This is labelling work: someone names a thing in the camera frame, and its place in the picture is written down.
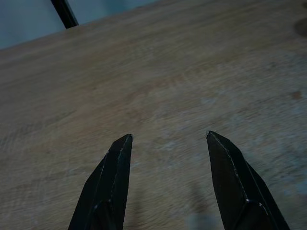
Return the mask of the black metal table leg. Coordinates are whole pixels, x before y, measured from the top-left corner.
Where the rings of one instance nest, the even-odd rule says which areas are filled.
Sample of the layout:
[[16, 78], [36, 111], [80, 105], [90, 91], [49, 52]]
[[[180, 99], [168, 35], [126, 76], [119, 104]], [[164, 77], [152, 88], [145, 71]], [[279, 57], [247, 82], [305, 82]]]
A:
[[68, 3], [68, 0], [50, 0], [50, 1], [66, 29], [79, 25]]

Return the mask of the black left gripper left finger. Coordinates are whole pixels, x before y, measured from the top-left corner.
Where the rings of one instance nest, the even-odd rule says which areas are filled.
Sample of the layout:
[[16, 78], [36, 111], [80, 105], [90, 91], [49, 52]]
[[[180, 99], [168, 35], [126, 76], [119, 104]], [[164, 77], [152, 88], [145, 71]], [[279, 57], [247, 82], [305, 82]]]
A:
[[123, 230], [132, 134], [114, 141], [86, 180], [68, 230]]

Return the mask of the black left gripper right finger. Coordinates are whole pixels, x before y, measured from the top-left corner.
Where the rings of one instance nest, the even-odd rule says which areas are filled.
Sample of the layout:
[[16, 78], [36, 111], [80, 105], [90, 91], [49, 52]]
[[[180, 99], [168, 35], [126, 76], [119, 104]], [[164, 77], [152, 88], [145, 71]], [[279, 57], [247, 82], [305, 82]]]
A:
[[224, 136], [206, 135], [212, 181], [225, 230], [287, 230], [263, 179]]

